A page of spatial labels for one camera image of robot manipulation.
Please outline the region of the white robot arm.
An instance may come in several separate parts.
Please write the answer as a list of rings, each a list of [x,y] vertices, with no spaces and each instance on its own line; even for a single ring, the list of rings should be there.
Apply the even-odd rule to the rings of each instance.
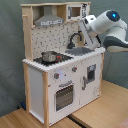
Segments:
[[[127,24],[113,10],[107,10],[98,17],[88,15],[79,21],[80,29],[91,50],[98,47],[98,35],[106,33],[103,45],[109,52],[128,52],[126,38]]]

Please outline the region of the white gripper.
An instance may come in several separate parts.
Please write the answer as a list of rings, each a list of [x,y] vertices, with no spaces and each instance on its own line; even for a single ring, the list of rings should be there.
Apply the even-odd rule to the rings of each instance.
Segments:
[[[83,18],[81,20],[78,21],[80,29],[83,33],[83,36],[85,38],[85,41],[89,47],[90,50],[94,50],[97,47],[100,46],[100,43],[97,39],[97,34],[95,34],[90,25],[89,25],[89,21],[86,18]]]

